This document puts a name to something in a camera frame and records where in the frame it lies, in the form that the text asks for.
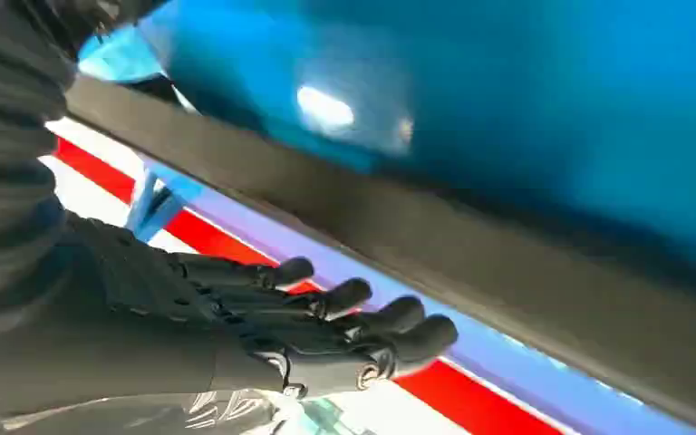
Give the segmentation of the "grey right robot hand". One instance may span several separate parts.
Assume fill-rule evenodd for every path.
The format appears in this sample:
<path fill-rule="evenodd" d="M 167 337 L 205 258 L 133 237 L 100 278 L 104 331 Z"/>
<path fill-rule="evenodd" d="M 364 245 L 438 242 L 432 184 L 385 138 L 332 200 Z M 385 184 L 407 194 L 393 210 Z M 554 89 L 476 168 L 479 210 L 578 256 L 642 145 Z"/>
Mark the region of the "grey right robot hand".
<path fill-rule="evenodd" d="M 458 338 L 413 296 L 376 312 L 352 278 L 292 295 L 304 257 L 277 266 L 169 253 L 72 216 L 37 266 L 0 290 L 0 408 L 257 389 L 358 392 L 418 372 Z"/>

